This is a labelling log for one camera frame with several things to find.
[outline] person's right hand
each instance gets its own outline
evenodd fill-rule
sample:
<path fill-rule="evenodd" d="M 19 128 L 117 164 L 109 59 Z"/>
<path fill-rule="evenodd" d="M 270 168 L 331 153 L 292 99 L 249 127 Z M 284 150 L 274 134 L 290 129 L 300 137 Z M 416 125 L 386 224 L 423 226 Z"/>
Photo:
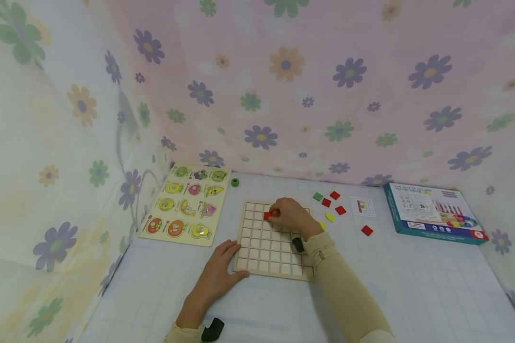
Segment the person's right hand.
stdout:
<path fill-rule="evenodd" d="M 277 216 L 269 217 L 269 221 L 273 224 L 283 225 L 291 231 L 300 232 L 304 241 L 322 232 L 319 222 L 314 220 L 311 214 L 294 199 L 277 199 L 269 211 L 279 212 Z"/>

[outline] red square tile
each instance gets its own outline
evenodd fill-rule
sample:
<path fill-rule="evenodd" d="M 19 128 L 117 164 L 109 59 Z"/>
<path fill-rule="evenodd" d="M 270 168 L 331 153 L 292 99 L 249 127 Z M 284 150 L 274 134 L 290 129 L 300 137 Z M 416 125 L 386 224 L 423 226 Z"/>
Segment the red square tile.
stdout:
<path fill-rule="evenodd" d="M 343 208 L 343 206 L 336 207 L 336 212 L 341 216 L 342 214 L 346 213 L 347 211 Z"/>
<path fill-rule="evenodd" d="M 374 232 L 374 230 L 372 230 L 371 228 L 368 227 L 368 225 L 365 225 L 365 227 L 363 227 L 361 229 L 362 233 L 367 235 L 367 236 L 370 236 L 372 234 L 372 232 Z"/>

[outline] fabric wall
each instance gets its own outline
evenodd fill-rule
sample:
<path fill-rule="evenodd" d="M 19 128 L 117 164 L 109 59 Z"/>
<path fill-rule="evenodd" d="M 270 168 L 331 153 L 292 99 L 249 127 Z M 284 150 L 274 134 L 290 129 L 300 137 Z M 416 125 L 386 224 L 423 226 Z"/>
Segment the fabric wall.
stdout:
<path fill-rule="evenodd" d="M 103 5 L 0 0 L 1 343 L 81 335 L 168 171 L 145 103 Z"/>
<path fill-rule="evenodd" d="M 515 0 L 108 5 L 174 158 L 463 189 L 515 306 Z"/>

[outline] beige sleeve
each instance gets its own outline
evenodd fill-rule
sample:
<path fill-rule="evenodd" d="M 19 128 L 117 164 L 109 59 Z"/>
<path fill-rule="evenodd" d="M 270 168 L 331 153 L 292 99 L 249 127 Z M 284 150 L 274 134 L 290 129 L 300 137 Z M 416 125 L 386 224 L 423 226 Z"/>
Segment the beige sleeve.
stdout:
<path fill-rule="evenodd" d="M 182 329 L 174 323 L 163 343 L 201 343 L 203 331 L 204 325 L 200 325 L 198 329 Z"/>
<path fill-rule="evenodd" d="M 351 343 L 383 343 L 386 341 L 374 339 L 378 335 L 385 337 L 383 331 L 395 342 L 380 307 L 345 263 L 330 235 L 327 232 L 315 235 L 304 246 L 313 259 L 316 277 L 345 339 Z"/>

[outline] white table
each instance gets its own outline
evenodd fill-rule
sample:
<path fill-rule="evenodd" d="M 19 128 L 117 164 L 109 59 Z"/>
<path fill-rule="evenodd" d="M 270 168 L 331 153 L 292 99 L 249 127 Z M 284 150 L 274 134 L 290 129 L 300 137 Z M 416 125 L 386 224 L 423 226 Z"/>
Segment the white table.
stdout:
<path fill-rule="evenodd" d="M 383 190 L 233 173 L 211 248 L 136 237 L 80 342 L 160 343 L 215 246 L 236 239 L 246 199 L 282 196 L 310 205 L 341 255 L 380 304 L 399 342 L 515 343 L 515 312 L 477 246 L 400 235 Z M 332 205 L 312 196 L 337 191 Z M 376 218 L 354 216 L 349 196 L 373 200 Z M 335 214 L 334 223 L 324 213 Z M 373 228 L 370 237 L 360 232 Z M 225 322 L 218 342 L 342 342 L 317 283 L 251 275 L 208 311 Z"/>

